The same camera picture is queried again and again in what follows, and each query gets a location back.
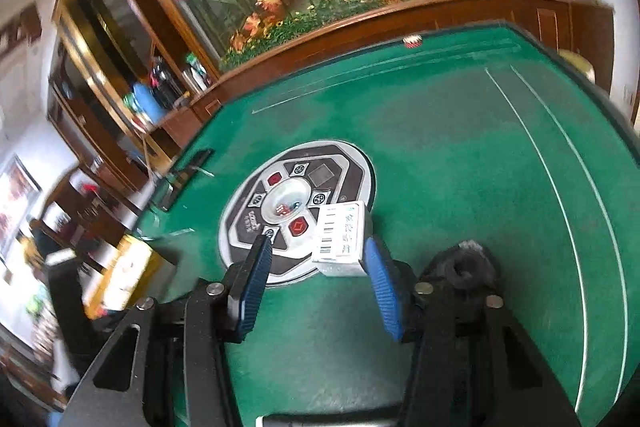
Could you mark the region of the yellow-edged cardboard box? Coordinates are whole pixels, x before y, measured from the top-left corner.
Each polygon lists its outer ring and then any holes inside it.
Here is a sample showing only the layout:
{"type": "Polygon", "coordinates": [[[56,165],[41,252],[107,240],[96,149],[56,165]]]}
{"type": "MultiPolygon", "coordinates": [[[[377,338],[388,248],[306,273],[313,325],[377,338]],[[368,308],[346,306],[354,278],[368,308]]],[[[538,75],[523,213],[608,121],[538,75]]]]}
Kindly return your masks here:
{"type": "Polygon", "coordinates": [[[175,273],[176,266],[149,244],[125,235],[98,285],[84,299],[85,314],[95,320],[107,312],[126,310],[141,298],[160,300],[175,273]]]}

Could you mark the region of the black plastic funnel base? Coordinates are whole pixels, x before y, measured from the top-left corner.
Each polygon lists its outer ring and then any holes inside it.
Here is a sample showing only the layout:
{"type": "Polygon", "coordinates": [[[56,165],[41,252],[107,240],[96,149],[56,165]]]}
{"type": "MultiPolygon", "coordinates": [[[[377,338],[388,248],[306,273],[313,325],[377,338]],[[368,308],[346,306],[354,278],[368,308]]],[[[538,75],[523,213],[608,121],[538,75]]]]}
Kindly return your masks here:
{"type": "Polygon", "coordinates": [[[457,293],[503,295],[503,277],[491,250],[475,239],[465,239],[441,251],[427,263],[420,282],[445,282],[457,293]]]}

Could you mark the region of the small silver pink-label box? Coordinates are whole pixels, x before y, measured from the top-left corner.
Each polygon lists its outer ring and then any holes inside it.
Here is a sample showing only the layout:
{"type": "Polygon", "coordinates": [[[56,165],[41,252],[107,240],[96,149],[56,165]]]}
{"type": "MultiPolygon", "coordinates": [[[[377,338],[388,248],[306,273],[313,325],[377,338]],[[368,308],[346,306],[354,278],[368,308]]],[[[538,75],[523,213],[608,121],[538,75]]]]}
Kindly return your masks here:
{"type": "Polygon", "coordinates": [[[365,277],[364,243],[371,230],[369,210],[362,200],[321,207],[312,264],[325,277],[365,277]]]}

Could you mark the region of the wooden chair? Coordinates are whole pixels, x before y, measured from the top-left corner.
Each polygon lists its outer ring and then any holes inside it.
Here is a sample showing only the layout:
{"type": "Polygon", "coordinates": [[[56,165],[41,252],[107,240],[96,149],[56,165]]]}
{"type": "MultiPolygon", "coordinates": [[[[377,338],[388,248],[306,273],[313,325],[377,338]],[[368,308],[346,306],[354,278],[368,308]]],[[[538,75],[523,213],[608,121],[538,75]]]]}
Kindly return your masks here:
{"type": "Polygon", "coordinates": [[[81,263],[102,274],[104,266],[91,254],[94,244],[117,247],[129,230],[116,216],[118,206],[136,217],[142,211],[87,166],[79,164],[68,169],[44,200],[40,216],[29,221],[37,254],[46,260],[58,251],[70,249],[81,263]],[[51,206],[58,206],[67,217],[61,228],[55,229],[44,221],[51,206]]]}

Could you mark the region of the framed landscape painting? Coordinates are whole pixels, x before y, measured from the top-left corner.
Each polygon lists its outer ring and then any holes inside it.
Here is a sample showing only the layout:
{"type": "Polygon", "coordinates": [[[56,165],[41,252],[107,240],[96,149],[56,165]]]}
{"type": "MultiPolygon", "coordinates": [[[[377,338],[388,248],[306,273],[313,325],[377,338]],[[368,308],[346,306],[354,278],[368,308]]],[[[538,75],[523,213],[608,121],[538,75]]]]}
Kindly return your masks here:
{"type": "Polygon", "coordinates": [[[1,169],[0,182],[1,262],[5,262],[21,223],[40,195],[41,187],[17,155],[13,155],[1,169]]]}

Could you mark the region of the black smartphone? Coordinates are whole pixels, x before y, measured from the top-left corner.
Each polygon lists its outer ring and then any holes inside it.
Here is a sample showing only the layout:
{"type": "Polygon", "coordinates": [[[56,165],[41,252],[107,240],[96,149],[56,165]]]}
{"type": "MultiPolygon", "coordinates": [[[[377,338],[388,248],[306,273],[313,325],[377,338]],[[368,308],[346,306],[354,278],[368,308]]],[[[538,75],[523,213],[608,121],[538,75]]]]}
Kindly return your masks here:
{"type": "Polygon", "coordinates": [[[152,203],[155,207],[165,212],[171,210],[194,176],[204,172],[204,165],[214,154],[215,151],[212,148],[201,148],[182,167],[171,169],[167,176],[160,181],[160,185],[154,193],[152,203]]]}

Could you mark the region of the mahjong table centre control panel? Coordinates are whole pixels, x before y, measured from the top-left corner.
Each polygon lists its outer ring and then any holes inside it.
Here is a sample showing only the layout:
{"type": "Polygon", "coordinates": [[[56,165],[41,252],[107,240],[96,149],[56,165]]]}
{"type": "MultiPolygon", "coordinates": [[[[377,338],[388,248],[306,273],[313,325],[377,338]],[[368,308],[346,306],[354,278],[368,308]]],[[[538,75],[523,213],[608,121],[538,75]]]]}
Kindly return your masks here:
{"type": "Polygon", "coordinates": [[[318,273],[311,261],[320,208],[375,195],[373,165],[340,140],[298,144],[268,159],[235,190],[220,218],[218,253],[226,267],[243,261],[259,235],[270,238],[270,287],[318,273]]]}

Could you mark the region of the blue thermos jug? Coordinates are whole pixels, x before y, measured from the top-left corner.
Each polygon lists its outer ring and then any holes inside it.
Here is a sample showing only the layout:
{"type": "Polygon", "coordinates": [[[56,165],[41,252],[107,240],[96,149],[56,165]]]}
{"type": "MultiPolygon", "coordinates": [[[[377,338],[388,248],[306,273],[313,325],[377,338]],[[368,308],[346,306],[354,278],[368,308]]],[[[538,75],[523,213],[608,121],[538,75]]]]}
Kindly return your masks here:
{"type": "Polygon", "coordinates": [[[149,117],[152,124],[158,124],[165,116],[166,109],[157,102],[152,90],[145,84],[136,82],[132,87],[134,98],[142,112],[149,117]]]}

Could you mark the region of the wooden counter cabinet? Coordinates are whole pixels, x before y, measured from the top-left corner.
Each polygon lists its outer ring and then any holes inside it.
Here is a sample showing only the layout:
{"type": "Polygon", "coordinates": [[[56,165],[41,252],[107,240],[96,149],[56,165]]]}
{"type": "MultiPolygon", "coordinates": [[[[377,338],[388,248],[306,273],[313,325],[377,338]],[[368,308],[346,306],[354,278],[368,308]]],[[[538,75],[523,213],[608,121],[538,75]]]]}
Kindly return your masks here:
{"type": "Polygon", "coordinates": [[[409,0],[339,20],[252,58],[222,75],[189,106],[167,115],[145,141],[174,157],[222,106],[282,76],[371,44],[481,22],[509,22],[550,49],[579,54],[593,66],[596,85],[611,91],[614,20],[608,5],[590,0],[409,0]]]}

